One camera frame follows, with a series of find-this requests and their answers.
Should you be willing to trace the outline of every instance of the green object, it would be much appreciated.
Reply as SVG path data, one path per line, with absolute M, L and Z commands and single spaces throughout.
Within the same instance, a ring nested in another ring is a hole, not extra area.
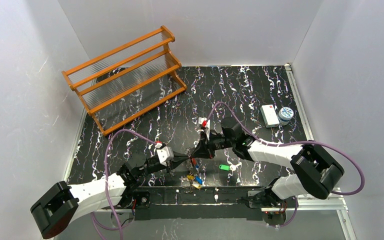
M 221 170 L 224 170 L 224 171 L 230 171 L 230 169 L 231 169 L 230 166 L 223 165 L 223 164 L 218 165 L 218 168 L 221 169 Z

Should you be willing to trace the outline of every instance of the black cable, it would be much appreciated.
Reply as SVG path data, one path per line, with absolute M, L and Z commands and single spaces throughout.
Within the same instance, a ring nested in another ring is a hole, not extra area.
M 121 224 L 121 226 L 123 227 L 123 225 L 124 225 L 127 221 L 129 221 L 129 220 L 133 220 L 133 217 L 132 217 L 132 218 L 127 218 L 126 220 L 124 220 L 124 222 L 123 222 L 123 224 Z

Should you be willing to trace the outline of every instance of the black marble table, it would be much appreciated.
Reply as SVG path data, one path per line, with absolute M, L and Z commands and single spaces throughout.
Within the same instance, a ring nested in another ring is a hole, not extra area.
M 223 101 L 260 138 L 282 143 L 306 140 L 283 66 L 182 67 L 178 75 L 188 86 L 186 92 L 138 117 L 124 128 L 167 143 L 174 151 L 184 153 L 198 142 L 198 117 L 206 117 L 214 103 Z M 266 128 L 260 107 L 267 104 L 273 104 L 276 110 L 290 107 L 295 117 L 286 126 Z M 220 121 L 229 116 L 228 110 L 218 107 L 211 119 L 211 127 L 221 132 Z M 102 178 L 107 144 L 108 138 L 103 137 L 93 119 L 87 116 L 67 182 L 83 184 Z M 154 154 L 154 147 L 147 142 L 128 133 L 120 134 L 108 158 L 110 172 L 116 172 L 126 161 L 142 164 L 146 157 Z M 199 159 L 198 162 L 199 176 L 207 187 L 266 186 L 274 178 L 287 176 L 291 172 L 278 165 L 239 159 L 230 150 L 219 150 L 214 159 Z M 231 166 L 230 171 L 220 170 L 220 164 Z M 188 187 L 189 183 L 183 178 L 191 171 L 195 169 L 187 161 L 171 173 L 161 171 L 148 176 L 143 180 L 143 186 Z

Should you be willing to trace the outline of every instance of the ribbed translucent panel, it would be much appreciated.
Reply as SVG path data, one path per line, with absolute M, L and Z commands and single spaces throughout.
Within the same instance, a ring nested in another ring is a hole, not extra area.
M 166 75 L 96 112 L 96 117 L 107 130 L 180 88 L 177 81 Z
M 108 101 L 126 90 L 164 72 L 175 65 L 174 59 L 166 53 L 138 68 L 83 95 L 89 109 Z
M 137 54 L 141 52 L 142 50 L 145 50 L 155 44 L 160 43 L 161 41 L 166 40 L 167 37 L 162 32 L 151 36 L 150 38 L 147 38 L 141 42 L 136 43 L 133 46 L 130 46 L 124 50 L 121 50 L 117 53 L 114 53 L 111 56 L 108 56 L 104 59 L 101 59 L 77 72 L 74 72 L 72 74 L 68 75 L 68 78 L 70 78 L 71 82 L 73 84 L 93 75 L 101 71 L 102 69 L 105 69 L 113 64 L 116 64 L 124 59 L 127 59 L 131 57 L 134 54 Z

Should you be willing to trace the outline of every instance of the blue object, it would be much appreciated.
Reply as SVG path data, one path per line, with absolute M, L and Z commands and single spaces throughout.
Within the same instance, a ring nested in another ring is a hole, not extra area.
M 199 184 L 203 184 L 203 181 L 198 176 L 195 176 L 195 181 L 197 181 Z

